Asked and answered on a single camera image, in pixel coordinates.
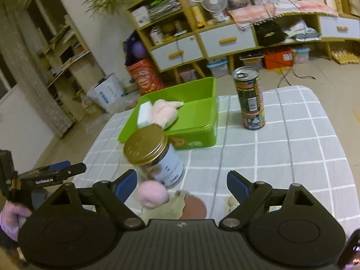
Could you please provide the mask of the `left hand purple glove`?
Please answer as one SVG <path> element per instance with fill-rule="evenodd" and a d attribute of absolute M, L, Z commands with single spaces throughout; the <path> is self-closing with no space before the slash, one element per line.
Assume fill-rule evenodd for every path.
<path fill-rule="evenodd" d="M 1 210 L 1 229 L 13 241 L 18 241 L 20 224 L 18 218 L 28 218 L 32 212 L 22 204 L 7 201 Z"/>

